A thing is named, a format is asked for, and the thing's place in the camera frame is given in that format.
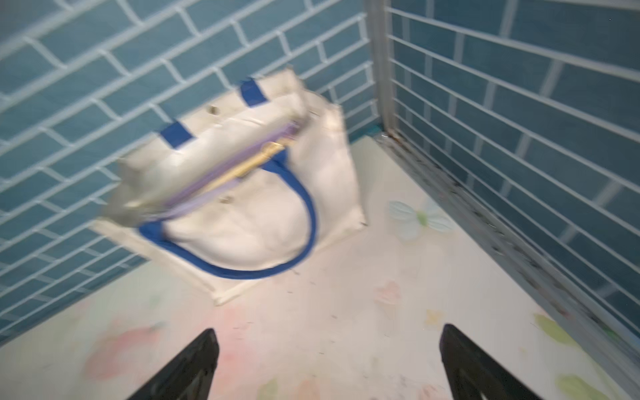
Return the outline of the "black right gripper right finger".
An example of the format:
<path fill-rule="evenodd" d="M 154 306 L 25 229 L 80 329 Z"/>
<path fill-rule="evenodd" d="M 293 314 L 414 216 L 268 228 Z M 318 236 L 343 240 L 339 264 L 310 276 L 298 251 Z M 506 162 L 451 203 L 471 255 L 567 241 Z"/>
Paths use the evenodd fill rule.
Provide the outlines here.
<path fill-rule="evenodd" d="M 450 323 L 443 327 L 439 350 L 455 400 L 541 399 Z"/>

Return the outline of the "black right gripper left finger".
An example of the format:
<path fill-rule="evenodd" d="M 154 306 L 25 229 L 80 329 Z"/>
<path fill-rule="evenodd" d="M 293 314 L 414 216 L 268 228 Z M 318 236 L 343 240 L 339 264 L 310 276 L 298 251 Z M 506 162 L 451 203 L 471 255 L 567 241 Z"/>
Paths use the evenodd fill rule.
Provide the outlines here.
<path fill-rule="evenodd" d="M 219 355 L 215 331 L 205 329 L 128 400 L 207 400 Z"/>

